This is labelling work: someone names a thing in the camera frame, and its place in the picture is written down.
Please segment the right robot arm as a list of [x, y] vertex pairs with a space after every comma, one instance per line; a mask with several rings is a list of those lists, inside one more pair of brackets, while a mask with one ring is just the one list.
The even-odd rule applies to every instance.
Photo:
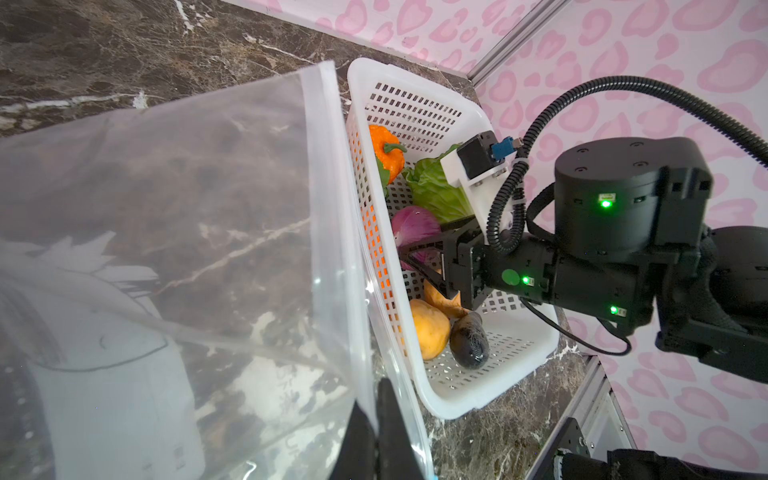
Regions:
[[762, 383], [767, 231], [708, 228], [713, 188], [690, 139], [597, 140], [557, 158], [512, 251], [465, 218], [398, 254], [464, 308], [503, 291], [533, 314], [546, 304], [592, 316], [620, 341], [657, 320], [659, 350]]

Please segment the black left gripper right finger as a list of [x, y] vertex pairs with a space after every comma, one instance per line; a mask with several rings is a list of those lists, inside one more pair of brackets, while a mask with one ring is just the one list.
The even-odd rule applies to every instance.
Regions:
[[377, 418], [378, 478], [422, 480], [392, 382], [383, 378], [378, 385]]

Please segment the purple toy onion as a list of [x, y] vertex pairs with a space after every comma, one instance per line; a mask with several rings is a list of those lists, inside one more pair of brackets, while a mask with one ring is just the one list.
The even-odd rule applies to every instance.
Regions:
[[[410, 245], [442, 233], [436, 217], [427, 209], [418, 206], [405, 207], [398, 211], [391, 220], [396, 247]], [[425, 249], [416, 252], [414, 258], [425, 265], [436, 266], [440, 263], [440, 252]], [[400, 262], [401, 269], [413, 271], [405, 262]]]

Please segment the dark toy eggplant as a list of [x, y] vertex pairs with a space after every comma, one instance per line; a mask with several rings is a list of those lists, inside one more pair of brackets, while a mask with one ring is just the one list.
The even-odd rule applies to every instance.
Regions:
[[454, 359], [463, 368], [480, 369], [489, 359], [489, 341], [482, 317], [476, 312], [470, 312], [454, 322], [449, 343]]

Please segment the clear zip top bag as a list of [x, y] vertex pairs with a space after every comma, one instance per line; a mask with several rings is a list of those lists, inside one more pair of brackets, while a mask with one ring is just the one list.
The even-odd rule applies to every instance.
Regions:
[[335, 66], [1, 142], [1, 475], [328, 479], [381, 353]]

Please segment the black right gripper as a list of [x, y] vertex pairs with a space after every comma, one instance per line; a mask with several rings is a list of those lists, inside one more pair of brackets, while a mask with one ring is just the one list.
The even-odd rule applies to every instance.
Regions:
[[485, 243], [476, 218], [441, 224], [426, 220], [403, 226], [397, 233], [397, 249], [442, 240], [441, 254], [416, 256], [400, 262], [417, 272], [441, 294], [461, 297], [461, 306], [474, 310], [494, 291], [515, 295], [536, 304], [552, 298], [555, 248], [525, 233], [510, 254], [500, 254]]

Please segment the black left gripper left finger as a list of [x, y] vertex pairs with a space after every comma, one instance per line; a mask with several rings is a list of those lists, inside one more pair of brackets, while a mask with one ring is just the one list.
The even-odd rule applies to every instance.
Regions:
[[376, 435], [357, 403], [349, 417], [338, 458], [329, 480], [372, 480], [376, 470]]

